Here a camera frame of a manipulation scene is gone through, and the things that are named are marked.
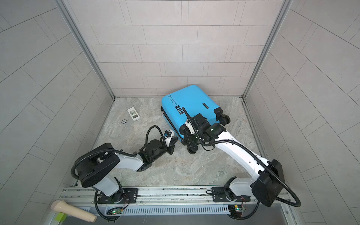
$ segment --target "black mounting plate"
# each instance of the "black mounting plate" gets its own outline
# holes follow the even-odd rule
[[[126,198],[126,203],[135,203],[136,198],[138,197],[138,191],[139,190],[137,188],[124,188],[124,192],[128,196]],[[120,202],[118,202],[117,204],[124,204],[124,203],[125,203],[125,198],[122,198]],[[106,196],[99,196],[98,204],[112,204],[112,202]]]
[[[212,200],[214,202],[233,202],[233,201],[229,201],[226,198],[224,189],[225,189],[224,187],[212,187],[211,188],[211,191],[213,193]],[[250,202],[250,196],[242,195],[242,197],[244,198],[245,202]],[[243,199],[241,198],[241,196],[239,196],[236,200],[236,202],[242,202],[242,201],[243,201]]]

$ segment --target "blue suitcase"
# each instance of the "blue suitcase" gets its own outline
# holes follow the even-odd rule
[[[196,135],[191,134],[189,128],[185,125],[187,117],[182,107],[191,117],[201,114],[210,125],[214,123],[221,123],[222,125],[230,123],[230,118],[222,113],[220,106],[196,85],[185,87],[164,96],[161,103],[164,118],[177,133],[181,143],[188,146],[188,151],[191,154],[198,150],[200,142],[196,140]]]

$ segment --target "beige tile wall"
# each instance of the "beige tile wall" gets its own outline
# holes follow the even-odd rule
[[[0,1],[0,224],[46,221],[111,103],[52,0]]]
[[[246,97],[308,225],[360,222],[359,29],[359,1],[294,0]]]
[[[242,95],[282,1],[65,3],[116,96]]]

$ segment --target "marble floor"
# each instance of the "marble floor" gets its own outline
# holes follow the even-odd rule
[[[259,154],[253,133],[239,97],[213,97],[231,118],[226,129],[241,143]],[[133,121],[127,109],[135,107],[140,119]],[[162,132],[170,129],[162,117],[159,98],[117,98],[100,133],[96,147],[109,142],[115,149],[133,153],[145,143],[149,127],[157,125]],[[159,139],[156,129],[149,134],[149,141]],[[175,144],[172,155],[165,153],[152,166],[136,172],[127,169],[113,169],[109,175],[116,176],[123,186],[158,185],[223,185],[232,176],[250,177],[247,171],[222,150],[205,151],[202,147],[196,154],[190,154],[186,146]]]

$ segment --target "green block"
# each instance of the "green block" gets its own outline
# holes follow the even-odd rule
[[[67,217],[67,214],[64,214],[62,212],[59,212],[56,217],[55,217],[55,221],[59,221],[59,222],[63,222]]]

